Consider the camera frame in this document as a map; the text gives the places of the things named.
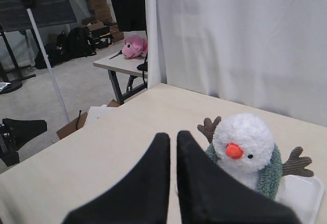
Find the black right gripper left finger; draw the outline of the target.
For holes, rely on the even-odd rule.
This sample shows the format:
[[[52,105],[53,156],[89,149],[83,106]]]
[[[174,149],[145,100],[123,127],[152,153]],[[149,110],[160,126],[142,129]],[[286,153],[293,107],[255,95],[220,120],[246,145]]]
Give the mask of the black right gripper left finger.
[[[170,165],[170,138],[166,133],[158,133],[125,177],[71,211],[63,223],[166,223]]]

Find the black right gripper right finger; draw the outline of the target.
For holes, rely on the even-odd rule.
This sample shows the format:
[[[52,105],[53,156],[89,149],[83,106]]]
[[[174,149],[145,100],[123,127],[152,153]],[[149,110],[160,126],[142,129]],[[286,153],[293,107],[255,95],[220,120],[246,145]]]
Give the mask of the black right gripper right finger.
[[[177,135],[177,188],[182,223],[300,223],[291,208],[223,171],[189,131]]]

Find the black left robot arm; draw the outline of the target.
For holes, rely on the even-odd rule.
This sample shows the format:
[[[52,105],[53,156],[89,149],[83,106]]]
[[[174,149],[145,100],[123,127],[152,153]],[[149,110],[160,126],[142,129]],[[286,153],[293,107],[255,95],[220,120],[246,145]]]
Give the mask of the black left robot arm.
[[[7,167],[20,162],[18,151],[30,140],[48,129],[45,120],[15,120],[4,118],[1,121],[1,160]]]

